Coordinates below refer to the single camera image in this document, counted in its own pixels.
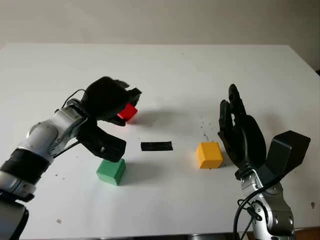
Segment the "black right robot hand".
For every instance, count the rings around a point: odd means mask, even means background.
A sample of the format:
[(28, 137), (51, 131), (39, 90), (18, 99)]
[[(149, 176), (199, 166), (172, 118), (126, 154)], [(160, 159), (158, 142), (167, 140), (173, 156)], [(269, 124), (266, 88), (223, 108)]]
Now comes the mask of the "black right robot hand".
[(220, 102), (219, 132), (225, 151), (238, 168), (235, 178), (257, 170), (266, 160), (266, 142), (256, 120), (246, 113), (235, 84), (228, 89), (229, 100)]

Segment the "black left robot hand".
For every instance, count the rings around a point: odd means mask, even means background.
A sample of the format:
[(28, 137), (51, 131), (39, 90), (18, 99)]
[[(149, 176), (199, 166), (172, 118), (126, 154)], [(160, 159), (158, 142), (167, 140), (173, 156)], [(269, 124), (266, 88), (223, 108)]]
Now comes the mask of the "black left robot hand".
[(103, 76), (86, 88), (81, 105), (95, 120), (124, 127), (126, 120), (118, 114), (127, 104), (135, 107), (142, 94), (136, 87), (128, 89), (129, 86), (125, 81)]

